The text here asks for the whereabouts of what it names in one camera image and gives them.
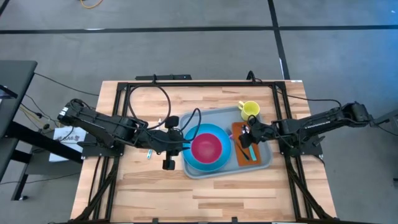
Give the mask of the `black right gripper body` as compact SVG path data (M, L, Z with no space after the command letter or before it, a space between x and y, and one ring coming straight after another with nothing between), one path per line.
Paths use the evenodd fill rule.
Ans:
M275 128L271 125L264 124L258 121L251 123L252 125L252 143L266 142L277 139Z

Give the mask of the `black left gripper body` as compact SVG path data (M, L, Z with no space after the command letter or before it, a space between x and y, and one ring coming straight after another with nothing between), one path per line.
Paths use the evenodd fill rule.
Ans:
M171 153L179 153L185 150L183 146L184 137L181 131L177 129L170 129L167 131L167 147L166 151Z

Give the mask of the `yellow plastic cup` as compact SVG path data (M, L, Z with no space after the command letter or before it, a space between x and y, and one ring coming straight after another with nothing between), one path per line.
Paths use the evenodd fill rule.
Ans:
M239 101L238 108L244 121L247 121L250 115L257 116L260 112L260 106L255 101Z

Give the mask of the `pink plastic bowl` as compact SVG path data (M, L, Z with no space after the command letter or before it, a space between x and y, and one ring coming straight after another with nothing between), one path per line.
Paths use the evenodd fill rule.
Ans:
M221 141L210 133L197 135L191 144L193 158L201 164L212 164L222 154Z

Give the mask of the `grey plastic tray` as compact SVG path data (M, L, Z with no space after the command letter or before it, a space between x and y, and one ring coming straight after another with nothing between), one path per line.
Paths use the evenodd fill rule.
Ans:
M180 118L180 121L181 121L180 129L182 130L185 139L189 139L185 137L185 134L191 128L196 126L197 130L193 136L195 137L197 135L198 129L201 124L214 124L219 126L221 129L225 131L227 128L231 130L231 126L235 122L244 122L241 118L240 110L235 107L221 108L216 110L206 110L202 111L201 115L197 114L191 115L189 113L186 113ZM185 175L187 175L191 179L204 179L220 175L229 175L240 172L249 172L259 169L265 169L272 164L273 154L269 144L260 143L257 145L259 146L262 162L259 165L254 165L254 166L244 166L244 167L238 166L234 143L232 142L232 140L230 141L231 141L231 156L229 158L229 161L221 169L213 172L201 172L199 170L194 169L184 161L182 153L182 167Z

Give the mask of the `teal handled knife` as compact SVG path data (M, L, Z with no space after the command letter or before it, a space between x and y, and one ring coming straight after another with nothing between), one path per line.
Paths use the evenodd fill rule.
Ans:
M159 129L160 129L160 127L161 127L161 124L160 124L160 123L161 123L161 122L162 122L162 119L159 118L159 119L158 119L158 124L157 124L156 130L159 130ZM151 159L152 152L153 152L152 149L149 149L149 150L148 150L148 152L147 152L147 159L148 159L148 160Z

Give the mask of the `blue plastic plate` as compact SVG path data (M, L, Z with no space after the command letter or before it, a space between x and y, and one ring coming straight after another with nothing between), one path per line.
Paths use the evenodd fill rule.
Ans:
M229 158L231 156L231 141L229 139L229 136L223 129L221 129L219 126L214 125L214 124L201 124L198 129L197 135L195 137L193 137L196 130L197 130L196 126L191 128L185 134L185 137L192 139L192 141L193 141L197 135L200 135L203 133L214 134L221 141L221 144L222 144L221 157L216 162L214 162L212 164L201 164L193 158L192 153L191 153L192 142L190 142L190 143L183 144L183 146L190 146L189 150L182 151L184 161L188 165L193 167L194 169L199 170L201 172L213 172L213 171L221 169L223 166L225 166L227 164L227 162L229 161Z

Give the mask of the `black power strip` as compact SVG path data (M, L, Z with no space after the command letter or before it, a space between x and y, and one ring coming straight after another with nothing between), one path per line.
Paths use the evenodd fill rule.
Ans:
M156 82L159 80L192 80L191 75L148 75L148 76L136 76L135 80L137 81L144 81L144 80L149 80L152 82Z

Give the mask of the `grey stand leg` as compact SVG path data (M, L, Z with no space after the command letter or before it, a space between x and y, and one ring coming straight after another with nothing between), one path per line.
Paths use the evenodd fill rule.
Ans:
M398 109L390 111L370 122L371 127L379 126L383 123L390 123L393 129L398 130Z

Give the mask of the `black side table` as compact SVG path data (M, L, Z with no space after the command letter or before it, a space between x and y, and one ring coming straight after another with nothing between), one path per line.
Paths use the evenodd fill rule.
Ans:
M25 169L32 160L31 152L16 149L19 141L79 164L83 162L80 152L14 121L36 67L37 62L31 60L0 60L0 181L11 160L24 163Z

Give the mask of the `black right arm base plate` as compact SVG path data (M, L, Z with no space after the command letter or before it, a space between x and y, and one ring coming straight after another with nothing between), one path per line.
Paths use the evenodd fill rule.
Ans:
M279 139L279 149L281 154L287 154L292 157L302 155L320 156L323 154L321 142L324 136L312 136L307 140L299 142L297 137L288 137Z

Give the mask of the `black aluminium table frame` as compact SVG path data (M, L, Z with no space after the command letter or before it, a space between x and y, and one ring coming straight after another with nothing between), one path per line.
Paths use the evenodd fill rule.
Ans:
M272 90L248 80L179 81L175 86L138 88L132 94L134 111L155 124L167 113L181 115L201 110L236 107L255 101L264 121L310 115L300 81L285 83L290 108L277 113ZM142 149L129 147L120 159L112 222L230 222L294 221L294 209L285 161L276 142L270 143L274 160L269 168L194 180L182 170L177 157L174 170L162 169L162 156L147 159Z

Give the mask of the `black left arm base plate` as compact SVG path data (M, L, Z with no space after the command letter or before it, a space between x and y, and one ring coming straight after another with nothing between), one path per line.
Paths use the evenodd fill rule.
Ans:
M82 147L83 157L118 157L124 154L124 145L116 143L113 146L105 146L98 142L77 142Z

